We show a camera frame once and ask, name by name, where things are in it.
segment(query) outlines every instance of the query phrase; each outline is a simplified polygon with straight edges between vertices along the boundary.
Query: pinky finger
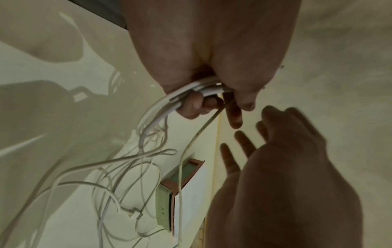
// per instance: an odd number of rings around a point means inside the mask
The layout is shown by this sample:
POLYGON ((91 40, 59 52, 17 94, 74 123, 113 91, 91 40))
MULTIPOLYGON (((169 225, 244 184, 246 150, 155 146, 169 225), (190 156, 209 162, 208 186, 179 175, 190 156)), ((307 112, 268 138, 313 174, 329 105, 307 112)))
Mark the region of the pinky finger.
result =
POLYGON ((225 164, 227 175, 231 173, 239 172, 240 167, 238 166, 237 162, 235 161, 232 152, 230 151, 229 147, 223 143, 220 146, 220 154, 222 155, 223 163, 225 164))

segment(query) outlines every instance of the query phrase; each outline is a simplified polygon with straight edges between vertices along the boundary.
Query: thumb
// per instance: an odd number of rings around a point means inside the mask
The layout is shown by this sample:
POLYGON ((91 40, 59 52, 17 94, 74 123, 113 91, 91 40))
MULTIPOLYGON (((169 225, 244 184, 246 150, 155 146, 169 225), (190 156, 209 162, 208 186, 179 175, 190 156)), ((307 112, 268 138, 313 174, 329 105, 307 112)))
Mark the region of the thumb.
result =
POLYGON ((234 91, 234 98, 237 105, 245 111, 252 111, 256 107, 256 98, 260 89, 254 89, 250 91, 234 91))

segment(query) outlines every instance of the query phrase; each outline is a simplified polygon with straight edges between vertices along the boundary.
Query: beige wall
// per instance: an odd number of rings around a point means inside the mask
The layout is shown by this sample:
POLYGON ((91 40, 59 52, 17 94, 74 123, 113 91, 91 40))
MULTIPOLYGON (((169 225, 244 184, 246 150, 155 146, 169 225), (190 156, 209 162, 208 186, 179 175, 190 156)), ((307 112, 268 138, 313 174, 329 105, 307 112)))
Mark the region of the beige wall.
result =
MULTIPOLYGON (((304 1, 285 68, 259 94, 256 110, 245 113, 242 127, 261 145, 254 125, 263 107, 303 110, 327 138, 332 162, 361 196, 367 248, 392 245, 392 18, 386 15, 391 10, 390 1, 304 1)), ((233 134, 222 115, 219 142, 228 143, 244 165, 233 134)), ((225 177, 217 157, 214 193, 225 177)))
MULTIPOLYGON (((53 170, 41 188, 67 168, 113 157, 128 142, 142 113, 164 93, 140 63, 126 30, 69 1, 1 1, 0 22, 2 231, 46 171, 53 170), (64 161, 53 168, 60 158, 64 161)), ((170 116, 167 148, 175 148, 179 154, 155 160, 163 175, 179 163, 183 149, 209 117, 187 121, 177 114, 170 116)), ((190 246, 211 199, 216 133, 214 122, 190 151, 195 158, 206 160, 209 190, 185 229, 184 247, 190 246)), ((83 180, 88 174, 67 180, 83 180)), ((129 180, 138 174, 140 170, 130 174, 129 180)), ((156 180, 156 170, 146 174, 144 198, 156 180)), ((140 191, 138 185, 129 207, 142 206, 140 191)), ((23 247, 37 227, 43 202, 25 215, 7 247, 23 247)), ((147 209, 155 215, 154 200, 147 209)), ((154 226, 154 219, 147 216, 141 221, 142 231, 154 226)), ((134 222, 111 217, 113 234, 135 237, 134 222)), ((61 189, 39 247, 97 247, 96 233, 91 189, 61 189)), ((116 246, 134 243, 118 242, 116 246)), ((149 247, 171 248, 174 243, 170 234, 160 233, 151 238, 149 247)))

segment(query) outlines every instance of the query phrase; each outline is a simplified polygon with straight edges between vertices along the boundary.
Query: human hand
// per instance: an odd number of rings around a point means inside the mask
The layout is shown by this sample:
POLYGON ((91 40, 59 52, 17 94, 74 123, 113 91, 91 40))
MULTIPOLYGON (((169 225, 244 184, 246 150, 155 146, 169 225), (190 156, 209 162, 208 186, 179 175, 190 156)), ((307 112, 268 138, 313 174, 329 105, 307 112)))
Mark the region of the human hand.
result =
POLYGON ((358 195, 328 159, 326 142, 295 108, 268 106, 256 149, 241 131, 248 158, 241 171, 227 145, 227 179, 207 216, 206 247, 362 247, 358 195))
MULTIPOLYGON (((258 92, 287 51, 301 0, 122 0, 134 46, 151 76, 170 93, 216 74, 233 128, 252 111, 258 92)), ((193 119, 223 101, 192 93, 179 113, 193 119)))

